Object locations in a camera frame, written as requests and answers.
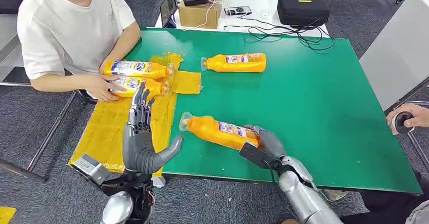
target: human arm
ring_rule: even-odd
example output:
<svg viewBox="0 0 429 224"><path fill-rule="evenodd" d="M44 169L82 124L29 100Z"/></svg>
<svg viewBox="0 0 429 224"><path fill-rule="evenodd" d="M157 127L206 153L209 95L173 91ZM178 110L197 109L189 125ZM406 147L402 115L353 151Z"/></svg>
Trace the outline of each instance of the human arm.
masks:
<svg viewBox="0 0 429 224"><path fill-rule="evenodd" d="M429 109L424 108L422 106L412 104L412 103L405 103L401 105L399 108L395 109L394 111L390 112L386 119L388 122L388 125L392 125L392 119L395 115L397 115L400 112L409 112L413 115L413 118L405 120L404 126L406 127L429 127ZM392 129L393 134L398 134L398 132L394 129Z"/></svg>
<svg viewBox="0 0 429 224"><path fill-rule="evenodd" d="M125 91L124 88L107 82L115 79L117 79L117 76L101 76L96 74L78 74L71 76L45 74L37 79L31 80L31 85L38 91L52 93L83 89L98 100L107 102L120 99L120 97L111 94L109 89Z"/></svg>
<svg viewBox="0 0 429 224"><path fill-rule="evenodd" d="M103 65L109 61L120 60L124 58L128 52L136 45L140 39L140 27L137 22L132 23L123 30L121 36L117 40L112 52L104 59L100 66L100 74L103 74Z"/></svg>
<svg viewBox="0 0 429 224"><path fill-rule="evenodd" d="M116 21L122 28L122 34L116 41L111 53L104 59L100 66L100 74L105 62L121 60L136 45L140 39L140 27L125 0L111 0Z"/></svg>

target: white t-shirt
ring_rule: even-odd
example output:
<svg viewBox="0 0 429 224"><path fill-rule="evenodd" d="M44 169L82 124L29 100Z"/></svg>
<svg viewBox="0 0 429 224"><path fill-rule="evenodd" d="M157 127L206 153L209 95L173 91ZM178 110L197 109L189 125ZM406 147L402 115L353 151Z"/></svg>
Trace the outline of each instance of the white t-shirt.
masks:
<svg viewBox="0 0 429 224"><path fill-rule="evenodd" d="M18 36L28 78L45 74L98 73L122 31L135 22L124 0L24 0Z"/></svg>

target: bottle label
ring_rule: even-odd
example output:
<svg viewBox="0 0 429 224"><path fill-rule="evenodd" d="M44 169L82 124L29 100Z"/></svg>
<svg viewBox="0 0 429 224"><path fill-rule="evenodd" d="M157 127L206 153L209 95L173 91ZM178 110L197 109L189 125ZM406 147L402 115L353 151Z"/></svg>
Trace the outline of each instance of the bottle label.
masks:
<svg viewBox="0 0 429 224"><path fill-rule="evenodd" d="M247 63L247 62L258 62L261 61L260 54L244 54L244 55L234 55L234 56L226 56L226 61L228 64L234 63Z"/></svg>
<svg viewBox="0 0 429 224"><path fill-rule="evenodd" d="M125 88L127 91L135 91L140 84L139 78L132 77L120 77L117 80L110 81L111 84L121 86ZM123 93L122 91L111 89L112 93Z"/></svg>
<svg viewBox="0 0 429 224"><path fill-rule="evenodd" d="M115 61L112 64L112 74L122 76L134 76L149 74L152 63L140 61Z"/></svg>
<svg viewBox="0 0 429 224"><path fill-rule="evenodd" d="M246 137L246 129L244 127L240 127L240 126L236 126L233 124L228 124L225 122L220 122L219 121L219 130L223 131L223 132L228 132L231 134L236 134L239 135L241 137Z"/></svg>

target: person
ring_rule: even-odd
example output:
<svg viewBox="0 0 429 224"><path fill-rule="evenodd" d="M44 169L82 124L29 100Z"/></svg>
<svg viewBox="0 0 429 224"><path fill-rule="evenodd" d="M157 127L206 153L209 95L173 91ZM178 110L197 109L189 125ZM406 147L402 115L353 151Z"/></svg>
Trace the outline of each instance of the person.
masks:
<svg viewBox="0 0 429 224"><path fill-rule="evenodd" d="M31 85L44 92L84 89L100 101L124 90L99 74L104 62L122 59L140 39L124 0L24 0L18 36Z"/></svg>
<svg viewBox="0 0 429 224"><path fill-rule="evenodd" d="M386 119L389 126L393 117L400 112L410 112L413 118L404 122L406 127L429 127L429 109L405 103L390 112ZM344 224L428 224L429 223L429 181L419 172L414 171L423 191L422 195L401 192L361 191L367 213L343 216ZM298 224L288 219L283 224Z"/></svg>

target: smartphone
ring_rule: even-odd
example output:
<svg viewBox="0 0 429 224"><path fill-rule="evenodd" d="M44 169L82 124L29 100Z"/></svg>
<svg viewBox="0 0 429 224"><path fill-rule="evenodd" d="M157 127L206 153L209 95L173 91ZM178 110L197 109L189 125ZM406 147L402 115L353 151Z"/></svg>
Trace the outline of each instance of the smartphone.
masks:
<svg viewBox="0 0 429 224"><path fill-rule="evenodd" d="M231 7L231 8L224 8L225 14L227 16L235 16L235 15L250 15L252 14L252 10L249 6L243 6L243 7Z"/></svg>

